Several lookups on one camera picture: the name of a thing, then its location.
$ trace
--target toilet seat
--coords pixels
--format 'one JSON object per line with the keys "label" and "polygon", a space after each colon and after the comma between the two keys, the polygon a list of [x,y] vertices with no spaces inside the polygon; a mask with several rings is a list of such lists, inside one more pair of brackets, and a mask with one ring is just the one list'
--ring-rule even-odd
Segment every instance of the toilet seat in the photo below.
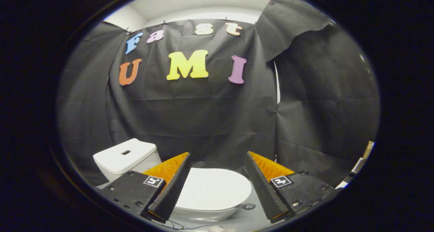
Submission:
{"label": "toilet seat", "polygon": [[224,169],[191,168],[172,216],[218,221],[236,212],[252,191],[243,175]]}

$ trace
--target yellow letter m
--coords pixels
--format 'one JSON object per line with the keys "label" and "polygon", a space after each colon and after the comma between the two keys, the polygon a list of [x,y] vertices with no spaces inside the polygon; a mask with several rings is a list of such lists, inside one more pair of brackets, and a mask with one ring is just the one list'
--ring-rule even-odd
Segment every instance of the yellow letter m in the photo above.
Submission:
{"label": "yellow letter m", "polygon": [[184,78],[189,75],[191,68],[193,68],[193,71],[190,73],[190,77],[208,77],[208,72],[205,69],[205,56],[207,54],[207,50],[196,50],[190,56],[189,60],[187,60],[182,52],[170,53],[170,72],[166,77],[167,80],[175,80],[179,78],[178,68]]}

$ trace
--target cable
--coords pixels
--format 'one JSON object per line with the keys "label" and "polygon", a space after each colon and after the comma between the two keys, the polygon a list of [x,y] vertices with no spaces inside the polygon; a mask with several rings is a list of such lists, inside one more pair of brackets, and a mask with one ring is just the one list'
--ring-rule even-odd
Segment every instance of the cable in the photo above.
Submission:
{"label": "cable", "polygon": [[[186,228],[183,225],[181,225],[181,224],[179,224],[179,223],[177,223],[175,221],[172,221],[172,220],[168,220],[168,221],[170,221],[170,223],[172,223],[172,227],[163,225],[162,223],[158,223],[158,224],[160,224],[161,226],[164,226],[166,228],[171,228],[173,230],[184,230],[184,229],[191,229],[191,230],[193,230],[193,229],[198,229],[198,228],[202,228],[202,227],[206,227],[206,226],[218,226],[218,225],[202,225],[202,226],[195,227],[195,228]],[[179,226],[181,226],[181,228],[176,229],[174,223],[177,224],[177,225],[179,225]]]}

